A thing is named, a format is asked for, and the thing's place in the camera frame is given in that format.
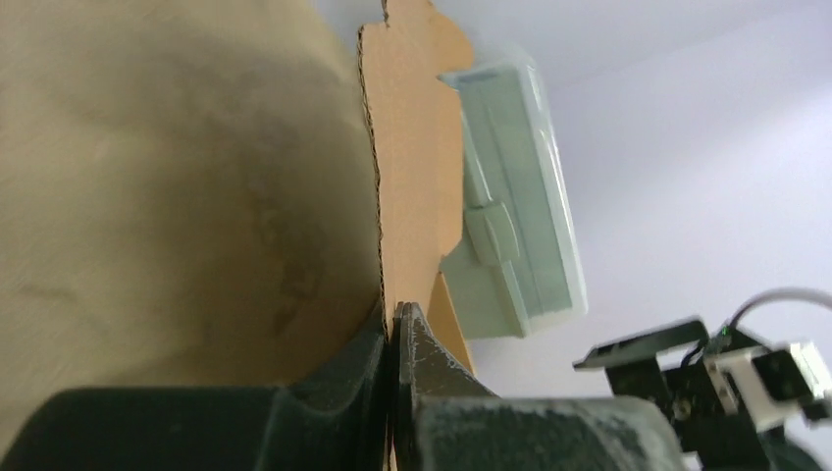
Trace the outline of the brown cardboard box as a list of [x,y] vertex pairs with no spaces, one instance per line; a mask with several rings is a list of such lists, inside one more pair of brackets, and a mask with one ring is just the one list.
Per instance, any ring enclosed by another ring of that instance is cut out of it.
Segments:
[[378,168],[385,311],[416,302],[434,335],[473,368],[440,264],[461,240],[463,138],[445,73],[472,67],[465,33],[430,1],[385,1],[358,34],[359,72]]

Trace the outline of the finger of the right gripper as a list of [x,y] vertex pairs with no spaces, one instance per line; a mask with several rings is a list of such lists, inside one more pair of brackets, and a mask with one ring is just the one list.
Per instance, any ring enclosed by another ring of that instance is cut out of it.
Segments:
[[686,344],[709,339],[701,318],[691,317],[631,337],[594,346],[581,360],[573,363],[575,370],[607,369],[635,363]]

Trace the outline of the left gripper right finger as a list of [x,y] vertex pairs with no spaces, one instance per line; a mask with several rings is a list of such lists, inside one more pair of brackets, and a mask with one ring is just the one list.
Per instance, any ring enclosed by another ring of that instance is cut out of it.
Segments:
[[503,398],[397,305],[392,446],[399,470],[683,470],[676,436],[634,397]]

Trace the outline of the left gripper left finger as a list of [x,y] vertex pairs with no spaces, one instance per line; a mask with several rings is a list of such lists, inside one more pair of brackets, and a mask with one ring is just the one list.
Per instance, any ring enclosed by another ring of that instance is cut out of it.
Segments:
[[5,470],[379,470],[386,334],[373,313],[289,386],[86,388],[25,422]]

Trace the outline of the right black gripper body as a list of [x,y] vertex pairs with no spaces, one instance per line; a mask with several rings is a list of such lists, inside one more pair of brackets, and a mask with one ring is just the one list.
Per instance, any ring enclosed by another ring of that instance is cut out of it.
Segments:
[[774,349],[734,327],[707,341],[659,353],[655,359],[604,369],[612,392],[652,402],[674,429],[681,448],[704,470],[819,470],[821,464],[789,438],[785,423],[757,432],[745,414],[727,414],[705,371],[712,355],[748,347]]

